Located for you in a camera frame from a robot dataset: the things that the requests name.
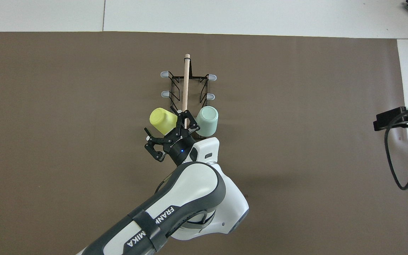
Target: light teal cup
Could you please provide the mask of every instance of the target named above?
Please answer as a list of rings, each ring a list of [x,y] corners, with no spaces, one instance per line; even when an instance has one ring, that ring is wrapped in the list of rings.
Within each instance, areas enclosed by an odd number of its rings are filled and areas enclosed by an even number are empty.
[[[196,116],[196,122],[198,123],[199,129],[196,131],[197,134],[203,137],[209,137],[215,134],[217,131],[218,123],[218,111],[212,106],[204,106]]]

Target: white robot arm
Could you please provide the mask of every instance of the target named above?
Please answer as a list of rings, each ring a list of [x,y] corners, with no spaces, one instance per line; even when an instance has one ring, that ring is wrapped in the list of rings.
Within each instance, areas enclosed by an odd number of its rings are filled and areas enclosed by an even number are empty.
[[[164,138],[149,133],[145,148],[154,159],[169,154],[177,168],[165,184],[101,237],[77,255],[147,255],[159,251],[172,236],[188,240],[203,234],[228,234],[248,213],[248,203],[217,164],[217,138],[196,142],[199,126],[188,111],[178,115],[176,129]],[[190,126],[184,128],[184,119]],[[163,145],[156,152],[154,145]]]

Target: brown mat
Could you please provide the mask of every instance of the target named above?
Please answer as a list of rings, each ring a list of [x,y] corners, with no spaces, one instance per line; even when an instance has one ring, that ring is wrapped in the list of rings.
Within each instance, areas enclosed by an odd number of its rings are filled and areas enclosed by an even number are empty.
[[[395,40],[120,32],[0,33],[0,254],[75,254],[154,192],[174,164],[143,127],[185,53],[218,76],[220,165],[250,213],[161,254],[408,254],[408,191],[372,127],[404,105]]]

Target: wooden stick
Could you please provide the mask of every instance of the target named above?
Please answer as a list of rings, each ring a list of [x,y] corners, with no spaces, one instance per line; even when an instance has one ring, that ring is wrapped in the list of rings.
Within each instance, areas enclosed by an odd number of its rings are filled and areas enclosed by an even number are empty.
[[[185,54],[185,69],[183,70],[183,95],[182,95],[182,111],[188,107],[188,81],[190,79],[190,54]]]

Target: black strap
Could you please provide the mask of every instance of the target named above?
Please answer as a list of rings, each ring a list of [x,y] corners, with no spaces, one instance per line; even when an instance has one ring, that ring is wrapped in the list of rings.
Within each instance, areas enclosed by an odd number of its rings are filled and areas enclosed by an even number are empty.
[[[146,236],[149,238],[156,251],[159,251],[163,245],[165,245],[167,241],[165,234],[162,234],[160,227],[155,224],[155,221],[143,208],[136,207],[128,214],[128,216],[130,216],[133,221],[146,232]]]

